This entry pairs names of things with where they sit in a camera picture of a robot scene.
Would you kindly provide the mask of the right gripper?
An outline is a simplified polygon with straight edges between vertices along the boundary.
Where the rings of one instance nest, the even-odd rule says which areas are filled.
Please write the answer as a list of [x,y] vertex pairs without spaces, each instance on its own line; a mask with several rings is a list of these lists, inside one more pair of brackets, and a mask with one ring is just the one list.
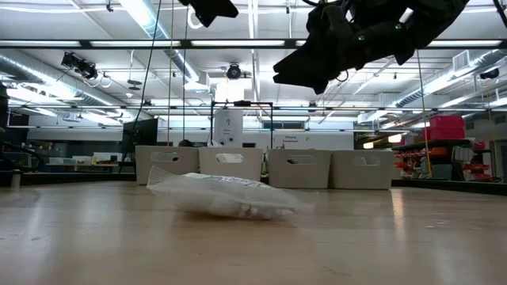
[[[316,3],[308,14],[306,42],[273,66],[273,81],[322,94],[337,74],[352,67],[388,56],[403,64],[412,56],[408,28],[400,21],[407,9],[401,1]],[[289,74],[296,71],[311,74]]]

